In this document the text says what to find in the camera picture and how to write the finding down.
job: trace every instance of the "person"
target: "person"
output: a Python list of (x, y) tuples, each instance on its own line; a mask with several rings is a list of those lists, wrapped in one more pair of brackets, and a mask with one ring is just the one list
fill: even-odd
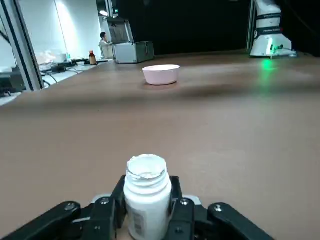
[(114, 54), (113, 54), (113, 49), (112, 49), (112, 42), (107, 40), (107, 35), (105, 32), (100, 33), (100, 50), (101, 50), (101, 55), (103, 59), (113, 59)]

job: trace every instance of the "white bottle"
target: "white bottle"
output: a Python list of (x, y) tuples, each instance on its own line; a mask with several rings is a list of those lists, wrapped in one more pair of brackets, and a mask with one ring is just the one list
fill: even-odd
[(166, 161), (153, 154), (127, 163), (124, 196), (129, 233), (136, 240), (162, 240), (169, 222), (172, 185)]

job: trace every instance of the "small brown bottle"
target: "small brown bottle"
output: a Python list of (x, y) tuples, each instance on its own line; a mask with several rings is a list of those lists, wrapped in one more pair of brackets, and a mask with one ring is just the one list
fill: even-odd
[(96, 55), (94, 54), (94, 51), (89, 51), (89, 61), (91, 65), (96, 65), (97, 64), (97, 60), (96, 60)]

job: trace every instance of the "black curtain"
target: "black curtain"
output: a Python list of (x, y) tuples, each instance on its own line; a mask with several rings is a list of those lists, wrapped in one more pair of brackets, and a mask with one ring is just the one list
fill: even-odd
[(249, 0), (117, 0), (135, 41), (152, 41), (156, 55), (246, 47)]
[[(318, 1), (276, 3), (283, 34), (293, 48), (319, 56)], [(244, 49), (249, 5), (250, 0), (117, 0), (119, 16), (130, 21), (134, 40), (152, 41), (156, 55)]]

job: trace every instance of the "white wall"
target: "white wall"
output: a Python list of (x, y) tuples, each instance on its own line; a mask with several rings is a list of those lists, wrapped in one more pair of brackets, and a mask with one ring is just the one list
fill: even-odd
[(20, 7), (36, 56), (45, 51), (66, 53), (54, 0), (20, 0)]
[[(96, 0), (20, 0), (38, 63), (44, 53), (69, 53), (72, 59), (88, 58), (93, 50), (101, 57), (99, 48), (101, 27)], [(0, 38), (0, 70), (14, 67), (12, 48)]]
[(96, 0), (56, 0), (56, 4), (71, 58), (88, 58), (90, 50), (101, 57)]

